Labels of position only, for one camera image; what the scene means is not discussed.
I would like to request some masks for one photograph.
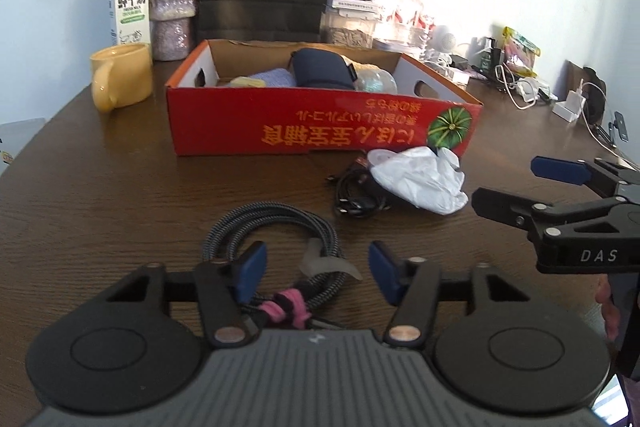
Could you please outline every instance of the navy blue pouch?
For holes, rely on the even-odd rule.
[[[355,90],[358,76],[337,53],[302,48],[291,54],[291,66],[298,87]]]

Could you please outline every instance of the pumpkin illustration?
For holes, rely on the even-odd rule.
[[[453,149],[465,139],[471,120],[471,113],[464,107],[449,107],[431,122],[427,131],[427,145]]]

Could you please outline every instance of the wooden table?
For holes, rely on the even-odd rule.
[[[524,232],[480,219],[470,206],[449,217],[392,209],[371,219],[335,219],[324,178],[334,166],[345,168],[353,152],[177,158],[162,89],[176,67],[156,66],[154,96],[108,118],[97,113],[85,89],[0,178],[2,427],[21,425],[39,408],[24,356],[41,328],[141,264],[191,269],[210,226],[236,204],[251,201],[283,201],[335,222],[364,280],[349,282],[322,315],[353,328],[381,330],[393,311],[368,273],[373,239],[401,256],[426,255],[450,270],[488,261],[598,324],[595,277],[541,275]],[[469,91],[484,109],[462,161],[468,194],[485,185],[542,201],[595,197],[587,188],[540,180],[529,171],[535,155],[602,155],[584,126],[569,126],[548,107],[516,110],[505,94],[482,84]],[[266,240],[270,251],[261,289],[286,287],[297,276],[305,234],[280,226],[255,238]],[[442,305],[438,327],[462,310]],[[175,315],[197,329],[194,305],[177,307]]]

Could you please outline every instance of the braided cable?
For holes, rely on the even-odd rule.
[[[298,225],[308,230],[314,237],[319,237],[322,241],[322,256],[345,257],[340,248],[337,232],[327,220],[289,204],[257,201],[232,210],[211,228],[202,247],[203,260],[233,261],[237,259],[242,242],[252,232],[274,223]],[[318,308],[332,299],[346,281],[346,277],[347,275],[342,272],[331,272],[308,279],[307,283],[316,290],[316,293],[306,300],[306,307],[309,310]],[[256,294],[251,304],[257,306],[268,299],[266,296]]]

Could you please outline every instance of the yellow mug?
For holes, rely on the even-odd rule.
[[[120,44],[91,55],[95,107],[109,112],[145,100],[153,89],[148,44]]]

